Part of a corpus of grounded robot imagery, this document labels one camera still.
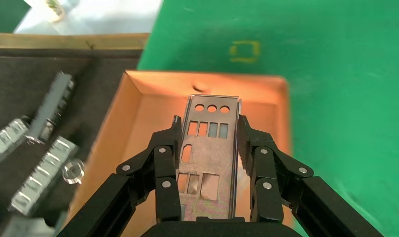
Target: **cardboard box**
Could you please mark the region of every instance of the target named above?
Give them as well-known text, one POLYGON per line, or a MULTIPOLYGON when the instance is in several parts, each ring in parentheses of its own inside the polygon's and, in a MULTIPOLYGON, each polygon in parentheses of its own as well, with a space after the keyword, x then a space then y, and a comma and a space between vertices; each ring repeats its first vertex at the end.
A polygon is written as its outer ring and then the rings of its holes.
MULTIPOLYGON (((69 219, 116 167, 147 148, 151 134, 170 127, 173 115, 183 118, 190 94, 239 96, 241 114, 254 129, 271 133, 279 149, 290 153, 287 83, 277 77, 136 72, 124 73, 114 101, 86 163, 85 176, 71 204, 69 219)), ((250 215, 250 180, 239 162, 236 216, 250 215)), ((284 223, 291 224, 286 213, 284 223)), ((138 237, 155 224, 155 194, 150 193, 122 236, 138 237)))

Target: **wooden frame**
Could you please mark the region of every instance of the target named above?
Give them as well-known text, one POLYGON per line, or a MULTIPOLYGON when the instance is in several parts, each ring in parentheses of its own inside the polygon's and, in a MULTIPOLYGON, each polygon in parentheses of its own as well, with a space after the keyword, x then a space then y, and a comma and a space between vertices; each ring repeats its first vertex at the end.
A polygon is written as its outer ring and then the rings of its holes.
POLYGON ((46 36, 0 33, 0 48, 20 49, 144 49, 149 33, 46 36))

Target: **metal pin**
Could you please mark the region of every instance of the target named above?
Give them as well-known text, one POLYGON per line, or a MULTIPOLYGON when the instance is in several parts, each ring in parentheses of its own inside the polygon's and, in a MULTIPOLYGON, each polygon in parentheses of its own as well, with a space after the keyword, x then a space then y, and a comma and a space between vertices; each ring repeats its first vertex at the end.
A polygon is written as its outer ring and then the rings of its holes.
POLYGON ((163 188, 168 188, 170 187, 171 183, 169 181, 164 181, 161 186, 163 186, 163 188))
POLYGON ((264 183, 263 183, 263 187, 264 187, 265 189, 271 189, 271 188, 272 188, 272 185, 271 185, 270 183, 268 183, 268 182, 264 182, 264 183))
POLYGON ((301 173, 303 173, 303 174, 307 173, 307 169, 304 168, 304 167, 301 167, 301 168, 299 168, 298 170, 299 170, 299 172, 301 172, 301 173))

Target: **green mat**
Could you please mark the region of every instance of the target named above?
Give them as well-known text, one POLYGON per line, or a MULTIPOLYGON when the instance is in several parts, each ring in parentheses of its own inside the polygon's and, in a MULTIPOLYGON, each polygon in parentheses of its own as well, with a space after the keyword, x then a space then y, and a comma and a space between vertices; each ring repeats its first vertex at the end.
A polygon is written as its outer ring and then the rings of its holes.
POLYGON ((0 0, 0 32, 13 32, 29 8, 23 0, 0 0))
POLYGON ((138 69, 282 75, 293 156, 399 236, 399 0, 164 0, 138 69))

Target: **metal plate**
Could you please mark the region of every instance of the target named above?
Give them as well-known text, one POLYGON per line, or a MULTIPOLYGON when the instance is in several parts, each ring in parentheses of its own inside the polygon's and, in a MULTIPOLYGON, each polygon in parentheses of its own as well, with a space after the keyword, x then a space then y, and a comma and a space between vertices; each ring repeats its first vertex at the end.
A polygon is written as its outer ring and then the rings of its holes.
POLYGON ((178 186, 185 221, 234 216, 238 97, 192 95, 183 122, 178 186))
POLYGON ((78 146, 59 136, 22 188, 13 196, 10 203, 13 209, 26 216, 30 215, 59 176, 64 163, 73 157, 77 150, 78 146))
POLYGON ((0 131, 0 162, 24 140, 27 124, 16 118, 0 131))

